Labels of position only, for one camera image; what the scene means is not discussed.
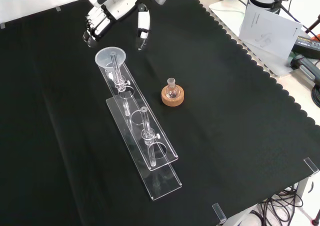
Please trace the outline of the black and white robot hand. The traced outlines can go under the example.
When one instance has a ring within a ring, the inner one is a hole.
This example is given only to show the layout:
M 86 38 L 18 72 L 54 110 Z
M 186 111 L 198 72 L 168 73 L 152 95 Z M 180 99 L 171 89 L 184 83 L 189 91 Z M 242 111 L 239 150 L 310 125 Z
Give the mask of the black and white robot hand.
M 107 33 L 111 25 L 138 9 L 137 49 L 141 51 L 147 44 L 151 17 L 147 6 L 140 0 L 88 0 L 93 8 L 86 15 L 86 30 L 83 40 L 93 48 Z

